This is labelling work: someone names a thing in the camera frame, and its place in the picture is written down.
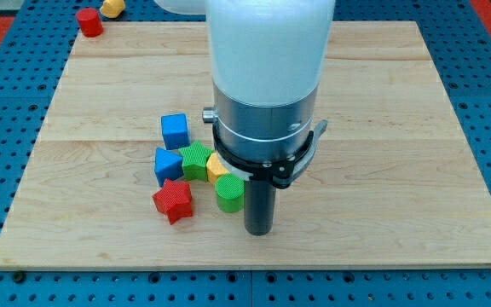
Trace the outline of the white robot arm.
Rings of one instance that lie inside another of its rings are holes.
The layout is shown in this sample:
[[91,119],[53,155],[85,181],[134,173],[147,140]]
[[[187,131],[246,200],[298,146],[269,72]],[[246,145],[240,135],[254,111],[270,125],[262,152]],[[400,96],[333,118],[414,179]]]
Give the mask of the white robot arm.
[[273,162],[305,143],[334,0],[155,0],[202,14],[208,30],[217,133],[242,159]]

